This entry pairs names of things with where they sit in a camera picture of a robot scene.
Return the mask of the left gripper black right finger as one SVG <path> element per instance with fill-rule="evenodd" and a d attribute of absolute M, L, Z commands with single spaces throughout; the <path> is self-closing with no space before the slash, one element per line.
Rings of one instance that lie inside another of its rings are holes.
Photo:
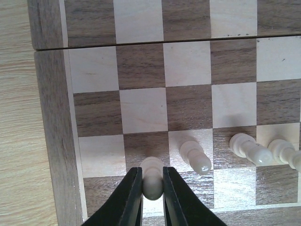
<path fill-rule="evenodd" d="M 194 194 L 174 167 L 163 167 L 166 226 L 226 225 Z"/>

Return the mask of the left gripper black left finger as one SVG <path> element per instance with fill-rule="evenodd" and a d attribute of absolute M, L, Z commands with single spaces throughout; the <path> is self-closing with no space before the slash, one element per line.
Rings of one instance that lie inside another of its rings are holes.
<path fill-rule="evenodd" d="M 84 226 L 140 226 L 143 214 L 143 171 L 133 167 Z"/>

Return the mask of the white pawn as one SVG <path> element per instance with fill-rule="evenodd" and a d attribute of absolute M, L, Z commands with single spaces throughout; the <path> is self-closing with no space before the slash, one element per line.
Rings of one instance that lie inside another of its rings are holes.
<path fill-rule="evenodd" d="M 143 195 L 151 201 L 155 201 L 163 193 L 163 167 L 161 159 L 157 157 L 145 158 L 140 167 L 143 172 Z"/>
<path fill-rule="evenodd" d="M 268 145 L 268 149 L 277 163 L 288 164 L 292 169 L 301 172 L 301 151 L 296 151 L 290 142 L 275 139 Z"/>
<path fill-rule="evenodd" d="M 200 176 L 210 172 L 212 163 L 204 153 L 202 146 L 196 141 L 186 141 L 180 147 L 180 156 L 184 162 Z"/>
<path fill-rule="evenodd" d="M 245 133 L 235 134 L 229 141 L 230 150 L 241 158 L 247 158 L 256 166 L 265 166 L 273 162 L 271 151 L 256 143 L 256 140 Z"/>

